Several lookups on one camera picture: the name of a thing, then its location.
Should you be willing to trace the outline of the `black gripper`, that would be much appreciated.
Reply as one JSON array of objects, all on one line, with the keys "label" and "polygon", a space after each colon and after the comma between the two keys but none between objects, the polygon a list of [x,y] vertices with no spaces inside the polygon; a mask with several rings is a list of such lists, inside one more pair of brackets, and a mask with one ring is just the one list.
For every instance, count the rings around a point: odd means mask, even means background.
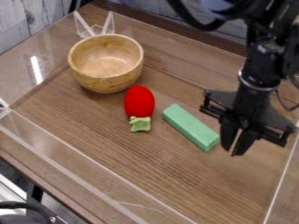
[{"label": "black gripper", "polygon": [[243,130],[233,156],[242,156],[261,138],[286,146],[287,139],[295,132],[294,124],[270,102],[270,95],[281,82],[263,83],[245,74],[238,76],[238,80],[237,92],[207,89],[200,105],[200,111],[219,120],[221,145],[226,151],[234,144],[239,130]]}]

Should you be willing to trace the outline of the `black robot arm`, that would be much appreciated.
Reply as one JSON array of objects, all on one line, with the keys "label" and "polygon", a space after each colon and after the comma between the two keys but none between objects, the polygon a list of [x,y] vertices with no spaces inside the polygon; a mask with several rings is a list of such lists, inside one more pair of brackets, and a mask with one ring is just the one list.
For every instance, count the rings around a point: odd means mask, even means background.
[{"label": "black robot arm", "polygon": [[166,0],[194,28],[211,32],[227,21],[247,24],[247,58],[238,73],[235,92],[207,90],[200,111],[219,119],[221,145],[242,156],[254,142],[266,139],[286,145],[295,125],[273,106],[282,80],[299,88],[299,0],[202,0],[214,16],[200,22],[182,0]]}]

